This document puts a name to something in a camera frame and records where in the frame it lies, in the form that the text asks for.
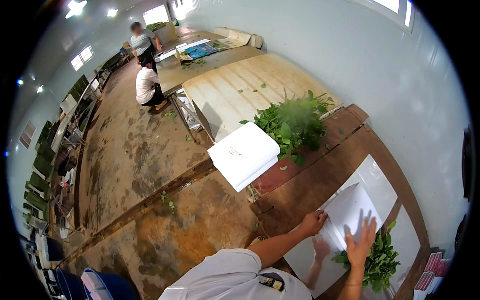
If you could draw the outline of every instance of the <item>shoe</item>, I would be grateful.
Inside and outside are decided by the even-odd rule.
[[[163,100],[162,103],[160,103],[159,105],[155,105],[155,110],[161,110],[162,107],[165,106],[165,104],[167,104],[167,101]]]

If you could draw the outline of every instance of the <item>white shirt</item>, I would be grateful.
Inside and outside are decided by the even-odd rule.
[[[130,45],[135,51],[137,51],[137,55],[140,55],[147,50],[150,45],[152,45],[152,42],[150,41],[151,38],[153,38],[155,34],[149,30],[149,29],[144,29],[141,35],[138,37],[132,36],[130,38]]]
[[[283,291],[258,282],[263,273],[277,273]],[[166,288],[158,300],[312,300],[307,287],[294,276],[266,268],[247,249],[223,249],[188,271]]]
[[[152,99],[155,89],[153,83],[160,84],[158,75],[152,69],[143,67],[137,74],[137,102],[138,104],[144,104]]]

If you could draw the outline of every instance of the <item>concrete floor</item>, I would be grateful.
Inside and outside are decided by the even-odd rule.
[[[260,228],[246,192],[236,193],[218,171],[201,175],[189,187],[93,243],[76,259],[70,253],[146,197],[208,159],[205,140],[187,142],[180,116],[146,112],[135,100],[140,67],[131,61],[113,73],[92,117],[79,179],[80,224],[86,234],[64,243],[61,268],[81,274],[87,266],[124,276],[142,299],[158,299],[204,257],[222,248],[247,246]],[[172,214],[168,201],[173,201]]]
[[[208,159],[206,149],[185,141],[180,116],[138,105],[135,61],[113,73],[87,135],[80,173],[80,224],[97,232],[189,168]]]
[[[85,251],[68,266],[87,266],[129,279],[142,299],[158,299],[206,256],[223,248],[243,248],[261,234],[245,192],[236,193],[220,172],[194,182]]]

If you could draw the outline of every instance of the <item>ceiling light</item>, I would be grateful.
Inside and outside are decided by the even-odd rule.
[[[107,17],[114,17],[119,10],[109,10]]]
[[[71,16],[73,15],[76,15],[76,14],[81,14],[82,13],[82,9],[84,8],[84,6],[87,4],[87,1],[82,1],[80,3],[77,3],[75,1],[70,1],[70,3],[68,3],[68,8],[70,8],[70,11],[67,13],[67,15],[65,16],[65,19],[68,19],[70,18]]]

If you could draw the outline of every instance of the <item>blue bin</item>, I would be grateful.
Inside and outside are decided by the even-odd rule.
[[[70,274],[57,268],[57,280],[61,292],[67,300],[84,300],[86,298],[82,280],[74,274]]]
[[[137,290],[132,287],[131,283],[122,276],[117,274],[97,272],[92,268],[85,268],[84,272],[96,273],[98,278],[100,278],[100,282],[103,283],[113,300],[139,300]],[[85,285],[84,290],[88,299],[93,300]]]

